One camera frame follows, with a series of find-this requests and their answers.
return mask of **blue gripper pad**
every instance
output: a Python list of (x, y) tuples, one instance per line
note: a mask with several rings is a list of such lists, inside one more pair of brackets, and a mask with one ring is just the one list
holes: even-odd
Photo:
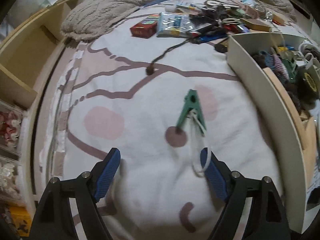
[[(202, 167), (204, 167), (206, 160), (207, 160), (207, 150), (203, 149), (200, 153), (200, 161), (201, 161)], [(212, 185), (216, 196), (225, 202), (228, 198), (227, 184), (223, 176), (221, 175), (220, 171), (214, 165), (212, 160), (210, 161), (209, 167), (204, 172), (204, 174), (206, 175), (207, 179)]]
[(96, 192), (94, 194), (94, 198), (97, 202), (106, 195), (113, 177), (115, 176), (116, 171), (120, 165), (120, 159), (120, 151), (116, 149), (97, 180)]

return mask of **green clothespin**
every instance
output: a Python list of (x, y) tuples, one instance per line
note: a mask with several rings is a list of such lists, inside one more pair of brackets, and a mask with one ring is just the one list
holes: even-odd
[(203, 127), (205, 129), (205, 123), (204, 123), (204, 118), (203, 118), (203, 114), (202, 114), (202, 110), (201, 110), (201, 106), (200, 106), (200, 101), (198, 98), (198, 94), (197, 94), (197, 90), (192, 90), (190, 89), (188, 92), (188, 95), (186, 95), (186, 97), (184, 98), (185, 103), (182, 109), (182, 112), (179, 116), (178, 122), (176, 127), (181, 129), (181, 126), (183, 125), (184, 120), (186, 119), (187, 115), (189, 114), (189, 112), (192, 109), (195, 109), (197, 111), (197, 117), (199, 122), (203, 125)]

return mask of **red box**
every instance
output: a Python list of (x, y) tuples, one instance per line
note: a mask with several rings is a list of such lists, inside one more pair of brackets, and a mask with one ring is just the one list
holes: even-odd
[(132, 36), (146, 39), (150, 38), (157, 31), (158, 20), (159, 14), (152, 14), (145, 18), (130, 28)]

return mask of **yellow block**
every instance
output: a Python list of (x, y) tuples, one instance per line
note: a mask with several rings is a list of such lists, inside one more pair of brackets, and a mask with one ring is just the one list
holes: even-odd
[(10, 206), (9, 211), (18, 234), (29, 236), (32, 220), (27, 210), (24, 207)]

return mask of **bed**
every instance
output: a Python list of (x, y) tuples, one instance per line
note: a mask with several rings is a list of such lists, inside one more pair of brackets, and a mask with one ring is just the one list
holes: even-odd
[[(52, 176), (72, 179), (91, 170), (117, 147), (120, 169), (105, 199), (97, 203), (112, 237), (206, 239), (224, 205), (193, 170), (204, 147), (200, 133), (190, 120), (175, 133), (189, 89), (197, 90), (207, 140), (217, 158), (247, 178), (271, 177), (284, 201), (285, 189), (264, 120), (213, 42), (187, 43), (146, 75), (154, 58), (182, 41), (131, 36), (130, 27), (164, 11), (164, 3), (140, 7), (148, 1), (86, 0), (63, 23), (66, 36), (83, 41), (52, 100), (40, 155), (42, 187)], [(260, 2), (294, 20), (287, 0)], [(294, 24), (281, 31), (304, 34)], [(235, 240), (242, 238), (249, 207), (250, 200)], [(85, 239), (75, 201), (71, 210), (79, 239)]]

